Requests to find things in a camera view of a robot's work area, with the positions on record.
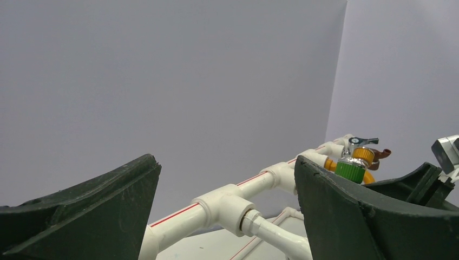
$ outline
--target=metal valve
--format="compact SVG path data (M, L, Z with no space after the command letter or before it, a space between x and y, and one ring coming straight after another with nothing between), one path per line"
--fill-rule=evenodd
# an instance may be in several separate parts
M379 138L371 138L371 139L363 139L359 137L351 137L349 138L349 145L347 146L346 154L353 155L354 150L357 147L363 147L364 145L375 144L379 143Z
M378 138L349 138L349 145L343 149L343 157L338 160L335 174L355 183L362 183L366 169L375 158L374 151L364 146L378 143Z

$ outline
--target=white backdrop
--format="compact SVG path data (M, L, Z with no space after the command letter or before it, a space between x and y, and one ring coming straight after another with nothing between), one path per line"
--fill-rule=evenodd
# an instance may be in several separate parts
M458 133L458 11L425 0L2 1L0 205L151 153L163 165L153 221L346 133L393 150L377 179L436 164L430 145ZM297 206L282 192L254 201L266 215Z
M0 205L145 153L150 221L325 139L346 0L1 1ZM254 199L272 215L297 198Z
M438 165L431 145L459 134L458 12L458 1L348 2L326 139L379 137L393 154L376 179Z

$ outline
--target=plastic pipe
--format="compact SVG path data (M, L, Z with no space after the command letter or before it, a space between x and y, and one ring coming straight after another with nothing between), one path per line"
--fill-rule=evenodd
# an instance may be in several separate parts
M352 135L345 135L342 138L336 139L333 143L347 145L347 140L350 137L352 137ZM324 165L327 160L327 156L329 153L332 153L332 149L327 148L329 146L330 144L327 145L327 143L325 143L317 149L306 150L301 154L319 165ZM293 159L286 163L286 167L294 168L293 162L295 160L296 159ZM285 179L276 182L276 177L288 178L288 180ZM239 188L239 192L237 193L240 194L237 195L243 197L244 199L249 199L263 190L274 188L278 183L283 183L285 184L284 186L290 185L292 181L291 178L293 178L291 174L279 174L277 176L276 174L263 171L258 175L235 185ZM211 218L211 216L208 216L209 212L212 212L212 209L205 210L202 205L195 203L172 215L169 215L162 220L159 220L158 222L153 223L152 225L147 226L139 259L155 259L156 255L162 250L187 237L194 231L208 225L209 219Z
M206 224L206 212L198 203L147 226L139 260L156 259L156 255Z
M250 210L242 219L241 229L247 236L257 236L285 253L291 260L312 260L307 238L290 233Z
M298 218L301 221L304 221L304 216L301 214L301 212L291 208L291 207L286 207L282 212L277 216L277 218L274 219L272 222L273 225L280 225L286 218L288 217L294 217ZM258 244L263 241L259 237L254 237L252 240L250 240L242 249L240 249L233 257L231 257L229 260L242 260L244 259L250 252L252 252L253 249L257 247Z
M261 193L264 190L269 190L274 184L274 176L268 172L261 172L250 179L238 184L238 187L244 194L245 199L250 199L253 196Z

